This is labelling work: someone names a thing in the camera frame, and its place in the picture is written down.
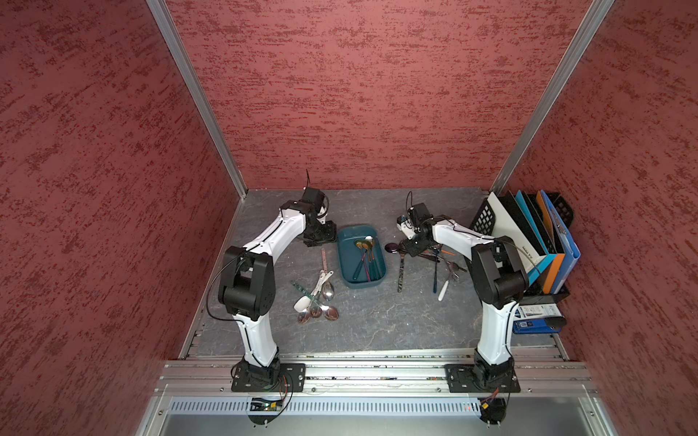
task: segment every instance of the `blue folder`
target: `blue folder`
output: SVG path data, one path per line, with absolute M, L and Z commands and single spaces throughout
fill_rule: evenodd
M 560 271 L 558 272 L 558 276 L 555 278 L 555 281 L 553 282 L 553 289 L 551 291 L 551 294 L 557 294 L 558 292 L 560 292 L 560 288 L 565 284 L 565 280 L 567 280 L 567 277 L 570 276 L 570 272 L 577 264 L 580 253 L 579 249 L 577 248 L 577 245 L 574 243 L 572 234 L 570 234 L 569 229 L 567 228 L 565 223 L 563 223 L 562 218 L 560 218 L 560 215 L 558 214 L 557 210 L 555 210 L 555 207 L 548 198 L 548 195 L 543 190 L 541 190 L 540 193 L 543 197 L 543 202 L 545 202 L 545 206 L 548 209 L 548 212 L 550 213 L 550 216 L 553 218 L 553 227 L 555 228 L 557 234 L 560 236 L 560 240 L 562 241 L 563 247 L 565 249 L 565 259 L 563 259 L 563 264 L 560 266 Z
M 533 227 L 533 231 L 535 232 L 535 236 L 538 237 L 538 241 L 540 241 L 541 245 L 543 245 L 543 250 L 545 250 L 545 254 L 549 255 L 550 252 L 548 251 L 548 248 L 545 246 L 545 243 L 543 242 L 543 236 L 540 235 L 540 232 L 538 231 L 538 227 L 536 227 L 535 221 L 533 220 L 533 216 L 530 214 L 530 210 L 528 210 L 528 205 L 526 204 L 526 201 L 524 200 L 524 195 L 521 193 L 521 191 L 519 191 L 519 192 L 517 192 L 517 195 L 515 198 L 517 200 L 517 204 L 521 208 L 521 211 L 526 216 L 526 220 L 528 221 L 530 226 Z

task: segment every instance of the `mounting plate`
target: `mounting plate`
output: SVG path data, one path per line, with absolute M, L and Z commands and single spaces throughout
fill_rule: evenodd
M 514 372 L 512 379 L 508 377 L 499 386 L 478 387 L 475 383 L 475 374 L 473 373 L 474 365 L 453 365 L 447 364 L 443 366 L 446 370 L 446 380 L 448 381 L 448 390 L 451 393 L 492 393 L 497 388 L 501 393 L 519 393 L 521 386 Z
M 281 363 L 281 369 L 279 375 L 286 376 L 287 383 L 293 383 L 293 392 L 299 393 L 303 391 L 303 385 L 305 384 L 305 363 Z M 271 392 L 278 391 L 279 384 L 274 385 L 269 389 L 261 389 L 251 382 L 250 375 L 245 371 L 242 362 L 232 367 L 232 384 L 230 385 L 230 390 L 232 392 Z

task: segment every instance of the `black handle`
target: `black handle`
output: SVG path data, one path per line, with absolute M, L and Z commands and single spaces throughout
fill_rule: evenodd
M 400 277 L 397 279 L 397 292 L 402 292 L 402 278 L 405 273 L 405 253 L 400 253 Z

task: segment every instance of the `green handle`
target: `green handle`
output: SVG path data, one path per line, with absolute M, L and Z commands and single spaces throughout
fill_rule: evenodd
M 318 301 L 318 299 L 315 298 L 310 292 L 306 291 L 304 287 L 302 287 L 301 285 L 299 285 L 299 284 L 296 283 L 296 282 L 291 282 L 291 285 L 293 285 L 294 288 L 296 288 L 297 290 L 299 290 L 300 292 L 302 292 L 303 295 L 305 295 L 305 296 L 307 296 L 308 298 L 310 298 L 311 301 L 314 301 L 318 306 L 320 305 L 320 302 Z

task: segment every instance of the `red textured wall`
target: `red textured wall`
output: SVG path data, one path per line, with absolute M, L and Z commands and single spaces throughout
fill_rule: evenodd
M 171 0 L 251 188 L 489 188 L 589 0 Z
M 698 433 L 697 70 L 698 3 L 616 0 L 511 182 L 574 207 L 563 339 L 628 436 Z
M 237 194 L 144 1 L 0 24 L 0 433 L 132 435 Z

